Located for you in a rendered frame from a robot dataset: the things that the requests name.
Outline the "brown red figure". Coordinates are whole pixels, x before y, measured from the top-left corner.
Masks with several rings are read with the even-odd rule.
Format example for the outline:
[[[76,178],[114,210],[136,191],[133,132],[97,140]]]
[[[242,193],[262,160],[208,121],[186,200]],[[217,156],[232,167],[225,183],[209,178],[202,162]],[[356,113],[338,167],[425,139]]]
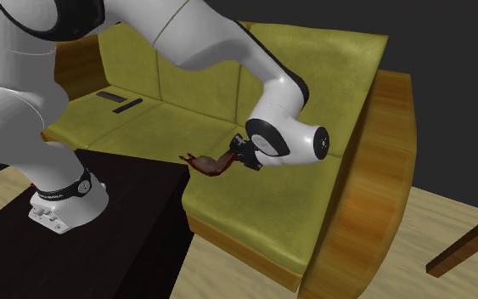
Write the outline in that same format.
[[[194,170],[209,176],[215,177],[221,175],[225,172],[233,163],[236,154],[234,153],[224,153],[217,160],[206,156],[194,156],[188,153],[188,156],[185,157],[180,155],[179,158],[183,161],[186,161]]]

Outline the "black slim remote control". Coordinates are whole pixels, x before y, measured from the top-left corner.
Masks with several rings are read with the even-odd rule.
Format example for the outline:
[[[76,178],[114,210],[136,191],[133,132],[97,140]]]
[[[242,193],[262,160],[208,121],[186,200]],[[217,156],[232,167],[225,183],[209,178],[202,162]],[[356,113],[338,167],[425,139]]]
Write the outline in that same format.
[[[143,102],[143,99],[139,98],[139,99],[134,99],[133,101],[127,103],[127,104],[124,104],[120,107],[117,107],[116,109],[112,110],[112,112],[116,113],[116,114],[120,114],[121,112],[125,111],[125,110],[128,110],[130,108],[132,108],[133,106],[137,105],[137,104],[140,104]]]

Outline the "dark grey flat remote control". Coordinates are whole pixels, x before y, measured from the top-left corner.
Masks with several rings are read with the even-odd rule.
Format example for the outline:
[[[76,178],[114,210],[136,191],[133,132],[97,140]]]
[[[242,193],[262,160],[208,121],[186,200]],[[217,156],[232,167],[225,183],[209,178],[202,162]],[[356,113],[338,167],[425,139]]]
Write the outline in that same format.
[[[96,93],[96,95],[104,99],[112,100],[116,103],[122,103],[127,100],[127,98],[105,91],[99,91]]]

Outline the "dark robot stand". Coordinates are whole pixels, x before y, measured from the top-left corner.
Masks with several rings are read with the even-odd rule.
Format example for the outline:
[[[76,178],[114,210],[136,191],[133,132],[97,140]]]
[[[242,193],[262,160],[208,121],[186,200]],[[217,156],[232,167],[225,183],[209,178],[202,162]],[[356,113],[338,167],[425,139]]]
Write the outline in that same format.
[[[33,188],[0,210],[0,299],[169,299],[192,232],[184,164],[80,149],[110,197],[90,223],[57,234],[28,216]]]

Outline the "dark brown wooden furniture leg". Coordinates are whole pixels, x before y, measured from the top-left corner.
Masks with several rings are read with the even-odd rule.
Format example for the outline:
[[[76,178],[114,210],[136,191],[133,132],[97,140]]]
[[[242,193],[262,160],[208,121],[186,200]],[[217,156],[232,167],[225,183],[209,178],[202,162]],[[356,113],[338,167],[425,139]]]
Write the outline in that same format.
[[[440,278],[478,252],[478,224],[425,265],[425,272]]]

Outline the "olive sofa with wooden frame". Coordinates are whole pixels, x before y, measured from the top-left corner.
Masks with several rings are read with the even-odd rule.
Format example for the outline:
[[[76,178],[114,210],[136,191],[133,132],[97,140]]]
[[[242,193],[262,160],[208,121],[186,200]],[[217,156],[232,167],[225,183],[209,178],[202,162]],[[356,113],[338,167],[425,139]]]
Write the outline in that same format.
[[[248,29],[306,81],[310,99],[299,119],[328,130],[329,153],[311,165],[254,171],[237,162],[217,177],[192,172],[182,198],[189,227],[298,299],[358,299],[391,247],[413,181],[411,78],[379,69],[385,35]],[[70,105],[45,129],[47,138],[168,162],[188,152],[221,155],[245,133],[262,92],[234,61],[181,70],[124,24],[60,43],[55,78]]]

